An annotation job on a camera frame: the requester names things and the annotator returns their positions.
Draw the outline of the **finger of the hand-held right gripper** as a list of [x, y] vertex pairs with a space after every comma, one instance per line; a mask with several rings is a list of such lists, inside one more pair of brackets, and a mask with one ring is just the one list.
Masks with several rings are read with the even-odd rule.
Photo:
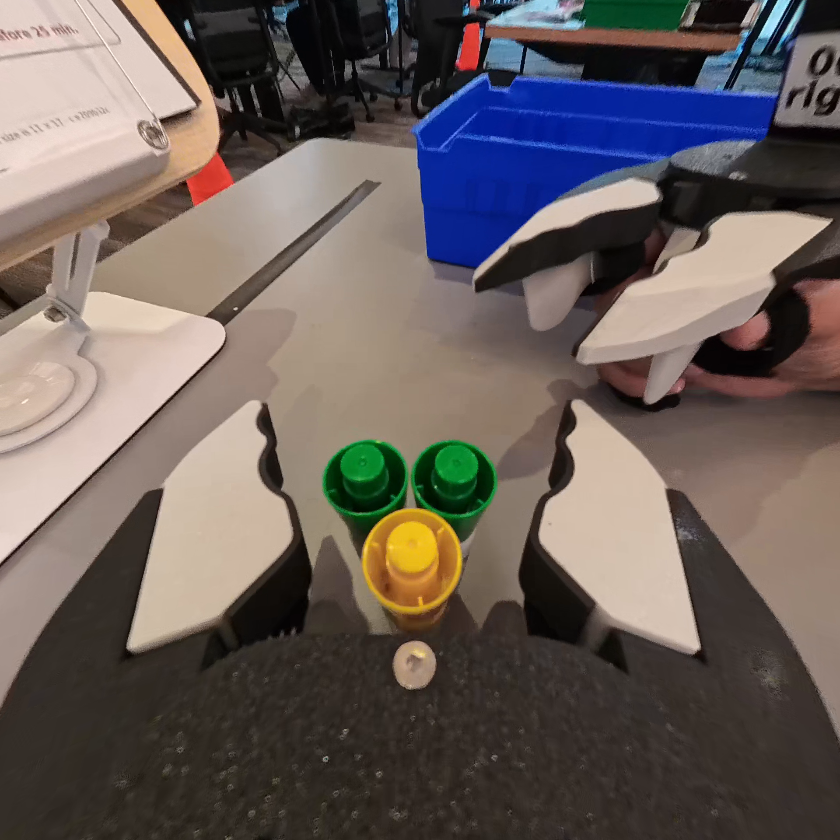
[[644, 402], [667, 395], [700, 346], [750, 320], [834, 257], [834, 211], [728, 213], [691, 251], [627, 286], [575, 349], [583, 365], [649, 357]]
[[636, 177], [561, 198], [475, 269], [474, 292], [521, 282], [532, 329], [551, 330], [581, 297], [612, 290], [645, 266], [662, 202], [654, 182]]

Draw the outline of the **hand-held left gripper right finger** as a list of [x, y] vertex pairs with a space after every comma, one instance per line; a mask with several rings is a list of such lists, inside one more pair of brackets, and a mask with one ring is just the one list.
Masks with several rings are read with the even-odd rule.
[[683, 655], [700, 651], [666, 483], [582, 400], [561, 415], [519, 583], [538, 635], [595, 652], [625, 632]]

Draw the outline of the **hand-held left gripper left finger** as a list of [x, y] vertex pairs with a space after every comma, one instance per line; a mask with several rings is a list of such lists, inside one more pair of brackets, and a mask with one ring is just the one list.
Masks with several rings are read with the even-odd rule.
[[247, 402], [163, 483], [128, 653], [204, 632], [229, 650], [299, 632], [311, 582], [268, 406]]

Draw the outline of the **green dry erase marker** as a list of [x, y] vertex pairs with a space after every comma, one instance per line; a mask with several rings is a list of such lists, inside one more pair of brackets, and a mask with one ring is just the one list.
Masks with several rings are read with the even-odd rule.
[[416, 507], [447, 522], [467, 560], [479, 522], [497, 492], [497, 472], [491, 460], [473, 444], [444, 440], [421, 452], [410, 479]]
[[343, 447], [322, 474], [322, 493], [352, 539], [364, 541], [374, 526], [404, 509], [408, 467], [403, 455], [382, 440], [365, 439]]

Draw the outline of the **yellow highlighter marker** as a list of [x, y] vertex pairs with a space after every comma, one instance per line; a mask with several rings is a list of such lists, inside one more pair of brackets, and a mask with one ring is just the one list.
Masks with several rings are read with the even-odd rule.
[[425, 634], [441, 623], [464, 569], [455, 531], [420, 508], [395, 511], [375, 524], [361, 563], [369, 590], [405, 634]]

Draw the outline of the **grey desk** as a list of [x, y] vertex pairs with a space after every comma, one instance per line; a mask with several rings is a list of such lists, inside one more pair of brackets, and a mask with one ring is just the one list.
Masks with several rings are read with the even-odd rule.
[[[224, 347], [2, 572], [2, 838], [838, 838], [838, 740], [789, 632], [838, 668], [838, 392], [689, 392], [644, 413], [535, 332], [519, 291], [427, 261], [408, 150], [309, 141], [98, 267], [209, 314]], [[588, 384], [586, 391], [577, 385]], [[361, 438], [408, 467], [459, 438], [496, 468], [457, 618], [520, 624], [532, 514], [582, 400], [668, 489], [700, 651], [613, 632], [394, 634], [322, 494]], [[162, 486], [267, 404], [311, 562], [302, 630], [129, 654]]]

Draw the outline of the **person's right hand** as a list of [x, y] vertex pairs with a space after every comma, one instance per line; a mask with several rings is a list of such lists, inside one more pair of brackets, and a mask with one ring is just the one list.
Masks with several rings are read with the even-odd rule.
[[[645, 262], [620, 286], [595, 300], [601, 316], [630, 284], [649, 277], [659, 253], [668, 242], [666, 231], [657, 227], [645, 243]], [[778, 365], [770, 377], [749, 378], [710, 374], [690, 365], [671, 394], [687, 390], [716, 393], [736, 399], [771, 399], [796, 392], [838, 392], [839, 390], [839, 283], [838, 280], [804, 280], [796, 287], [810, 312], [811, 331], [807, 341], [790, 358]], [[770, 341], [770, 322], [762, 311], [743, 325], [724, 332], [723, 343], [738, 351], [757, 350]], [[596, 367], [598, 378], [622, 394], [641, 397], [648, 379], [650, 359], [630, 360]]]

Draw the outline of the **wooden work table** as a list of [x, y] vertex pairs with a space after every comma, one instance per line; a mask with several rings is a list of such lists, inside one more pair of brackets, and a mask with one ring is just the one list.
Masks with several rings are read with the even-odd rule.
[[638, 30], [504, 24], [485, 27], [490, 39], [505, 39], [558, 65], [581, 67], [585, 81], [689, 88], [709, 56], [735, 50], [738, 32]]

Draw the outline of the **black office chair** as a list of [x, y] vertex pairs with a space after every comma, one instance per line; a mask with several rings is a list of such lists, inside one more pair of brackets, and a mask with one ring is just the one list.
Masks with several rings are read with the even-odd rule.
[[449, 94], [459, 44], [468, 24], [462, 1], [410, 1], [408, 20], [416, 41], [411, 110], [420, 119]]
[[221, 152], [238, 135], [247, 141], [253, 135], [284, 152], [276, 134], [285, 128], [285, 118], [266, 118], [245, 107], [242, 92], [258, 83], [270, 83], [278, 92], [280, 68], [274, 41], [266, 21], [264, 2], [187, 2], [187, 19], [195, 41], [199, 65], [214, 92], [223, 93], [229, 112], [219, 119]]

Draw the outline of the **green bin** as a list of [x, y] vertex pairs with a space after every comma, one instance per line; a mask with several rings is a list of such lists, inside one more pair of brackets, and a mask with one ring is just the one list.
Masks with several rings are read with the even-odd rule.
[[587, 27], [675, 31], [690, 1], [584, 1]]

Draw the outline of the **printed instruction sheet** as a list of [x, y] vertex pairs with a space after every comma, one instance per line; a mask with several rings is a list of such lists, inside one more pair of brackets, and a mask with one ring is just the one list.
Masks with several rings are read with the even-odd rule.
[[3, 175], [198, 102], [124, 2], [1, 2]]

